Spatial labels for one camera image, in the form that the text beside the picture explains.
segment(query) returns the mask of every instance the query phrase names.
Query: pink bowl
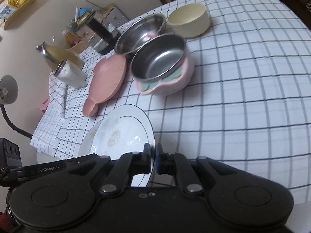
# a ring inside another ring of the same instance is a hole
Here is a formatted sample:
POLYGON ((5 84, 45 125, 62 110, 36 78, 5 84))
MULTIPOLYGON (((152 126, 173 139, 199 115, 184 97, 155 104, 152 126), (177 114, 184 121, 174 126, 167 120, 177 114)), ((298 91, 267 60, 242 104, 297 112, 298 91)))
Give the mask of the pink bowl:
POLYGON ((151 89, 142 91, 140 81, 136 81, 136 86, 138 91, 143 95, 153 94, 153 95, 169 95, 183 89, 189 83, 191 76, 194 72, 194 61, 188 54, 181 65, 181 76, 171 81, 164 82, 160 80, 156 86, 151 89))
POLYGON ((94 77, 89 94, 82 108, 84 116, 92 116, 98 111, 98 105, 109 100, 119 91, 126 72, 126 58, 113 54, 101 59, 94 67, 94 77))

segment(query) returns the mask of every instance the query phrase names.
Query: wooden shelf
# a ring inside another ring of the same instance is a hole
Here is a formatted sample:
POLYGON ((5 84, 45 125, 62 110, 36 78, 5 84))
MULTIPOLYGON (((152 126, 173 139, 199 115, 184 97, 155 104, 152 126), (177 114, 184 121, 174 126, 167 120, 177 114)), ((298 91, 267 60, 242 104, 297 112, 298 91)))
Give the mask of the wooden shelf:
POLYGON ((16 16, 21 13, 25 8, 27 8, 30 4, 32 4, 35 0, 28 0, 21 7, 17 8, 8 18, 1 22, 1 27, 5 30, 7 26, 16 18, 16 16))

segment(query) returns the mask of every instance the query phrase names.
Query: white tablecloth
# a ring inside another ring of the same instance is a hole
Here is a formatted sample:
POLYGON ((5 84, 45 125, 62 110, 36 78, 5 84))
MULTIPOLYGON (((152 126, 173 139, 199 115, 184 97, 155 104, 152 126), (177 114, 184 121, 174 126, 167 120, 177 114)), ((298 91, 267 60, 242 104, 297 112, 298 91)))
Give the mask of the white tablecloth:
MULTIPOLYGON (((66 92, 51 75, 51 98, 57 99, 31 145, 61 159, 76 157, 96 122, 119 105, 134 104, 150 118, 164 150, 221 160, 288 187, 295 203, 311 200, 311 32, 279 0, 178 0, 119 30, 189 3, 206 5, 212 25, 187 40, 196 67, 186 88, 167 97, 139 95, 127 71, 120 92, 96 116, 84 117, 89 85, 66 92)), ((88 48, 81 57, 90 83, 103 56, 88 48)))

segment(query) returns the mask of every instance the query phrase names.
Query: drawer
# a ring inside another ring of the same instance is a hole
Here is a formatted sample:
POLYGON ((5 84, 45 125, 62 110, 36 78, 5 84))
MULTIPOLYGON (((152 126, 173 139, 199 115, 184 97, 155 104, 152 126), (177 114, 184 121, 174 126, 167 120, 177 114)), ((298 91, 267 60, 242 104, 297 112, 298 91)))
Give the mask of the drawer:
POLYGON ((128 22, 128 19, 126 17, 122 17, 121 21, 119 22, 118 27, 124 25, 127 22, 128 22))
POLYGON ((106 17, 107 21, 111 23, 114 27, 117 27, 123 17, 122 12, 117 8, 114 7, 109 15, 106 17))

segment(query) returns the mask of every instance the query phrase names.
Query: bowl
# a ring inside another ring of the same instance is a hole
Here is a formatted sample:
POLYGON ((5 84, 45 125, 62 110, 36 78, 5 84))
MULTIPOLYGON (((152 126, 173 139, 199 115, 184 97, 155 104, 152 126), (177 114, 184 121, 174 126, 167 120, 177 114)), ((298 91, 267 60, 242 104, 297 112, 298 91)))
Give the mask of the bowl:
POLYGON ((194 72, 195 63, 190 54, 187 54, 184 62, 180 66, 181 71, 180 75, 177 78, 172 80, 160 80, 156 85, 144 90, 142 82, 136 80, 136 87, 138 92, 142 95, 157 95, 157 96, 166 96, 172 93, 175 93, 183 89, 189 83, 193 72, 194 72))
POLYGON ((165 17, 153 14, 144 17, 124 31, 116 42, 114 50, 120 55, 135 54, 153 36, 164 31, 165 17))
POLYGON ((203 4, 191 3, 174 10, 166 23, 183 37, 196 37, 208 29, 211 20, 203 4))
POLYGON ((134 55, 130 70, 139 81, 154 82, 172 74, 184 61, 186 40, 175 34, 159 35, 134 55))

